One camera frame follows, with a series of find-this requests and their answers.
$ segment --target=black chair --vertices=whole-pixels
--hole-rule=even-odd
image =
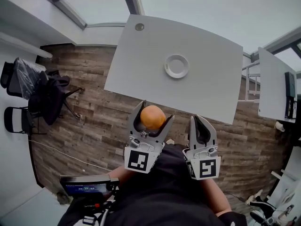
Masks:
[[[301,95],[297,96],[297,111],[296,111],[296,121],[293,125],[293,133],[292,133],[292,143],[294,146],[301,147]]]
[[[80,118],[80,115],[72,110],[66,98],[84,89],[78,88],[66,93],[63,88],[66,86],[66,83],[69,84],[69,77],[67,76],[47,76],[45,72],[41,72],[39,86],[28,101],[29,111],[31,113],[38,112],[48,125],[52,125],[60,116],[63,105],[67,107],[73,116]]]
[[[259,223],[260,225],[262,225],[262,226],[269,226],[269,225],[267,224],[266,219],[263,218],[263,217],[261,217],[258,213],[252,211],[252,212],[250,212],[250,216],[251,216],[257,223]]]
[[[13,126],[13,110],[18,109],[21,111],[21,131],[14,131]],[[45,135],[46,133],[33,133],[32,129],[35,128],[33,125],[33,117],[29,113],[27,107],[7,107],[4,111],[4,126],[6,130],[10,133],[19,133],[19,134],[27,134],[31,136],[32,134]]]
[[[8,95],[22,98],[21,86],[14,68],[15,63],[4,63],[0,84]]]

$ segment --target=display screen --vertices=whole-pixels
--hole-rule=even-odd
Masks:
[[[107,194],[106,184],[65,185],[68,194]]]

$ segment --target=wooden floor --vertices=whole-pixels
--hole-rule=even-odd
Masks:
[[[57,119],[51,127],[42,123],[41,128],[48,134],[35,135],[32,140],[110,170],[123,165],[127,118],[140,100],[103,89],[115,48],[60,45],[44,47],[44,50],[52,53],[53,58],[41,59],[41,65],[70,76],[70,89],[81,86],[86,90],[67,99],[74,111],[81,114],[79,120],[63,107],[62,119]],[[244,79],[241,99],[245,93],[243,82]],[[186,144],[191,114],[160,107],[167,116],[176,115],[167,139]],[[291,151],[287,138],[278,137],[275,121],[259,117],[257,112],[258,105],[239,103],[232,125],[209,120],[217,131],[219,155],[222,156],[220,176],[216,181],[223,191],[244,199],[259,189],[267,195],[276,182],[270,172],[280,172]],[[62,191],[60,175],[107,172],[34,142],[32,150],[38,179],[53,193]],[[249,210],[235,197],[229,196],[229,200],[236,211]]]

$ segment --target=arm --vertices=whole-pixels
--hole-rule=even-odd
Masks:
[[[124,166],[120,166],[113,171],[109,172],[110,178],[118,178],[119,179],[119,187],[121,187],[126,181],[128,181],[132,176],[136,174],[135,171],[130,171],[124,168]]]
[[[219,217],[226,212],[231,212],[228,199],[213,179],[202,180],[200,184],[204,190],[208,206],[216,216]]]

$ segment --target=cable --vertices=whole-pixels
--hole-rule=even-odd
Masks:
[[[35,142],[35,143],[44,145],[44,146],[46,146],[46,147],[49,147],[49,148],[51,148],[51,149],[54,149],[54,150],[58,151],[58,152],[61,153],[61,154],[64,154],[64,155],[66,155],[66,156],[69,156],[68,154],[62,153],[61,151],[57,150],[56,148],[53,148],[53,147],[48,146],[48,145],[45,145],[45,144],[43,144],[43,143],[41,143],[41,142],[37,142],[37,141],[33,141],[33,140],[29,140],[29,141],[32,141],[32,142]],[[73,158],[73,159],[76,159],[76,160],[78,160],[78,161],[80,161],[80,162],[82,162],[82,163],[89,164],[89,165],[91,165],[91,166],[97,167],[97,168],[101,168],[101,169],[104,169],[104,170],[107,170],[107,171],[112,171],[112,170],[110,170],[110,169],[102,168],[102,167],[96,166],[96,165],[94,165],[94,164],[91,164],[91,163],[82,161],[82,160],[77,159],[76,157],[73,157],[73,156],[69,156],[69,157],[71,157],[71,158]]]

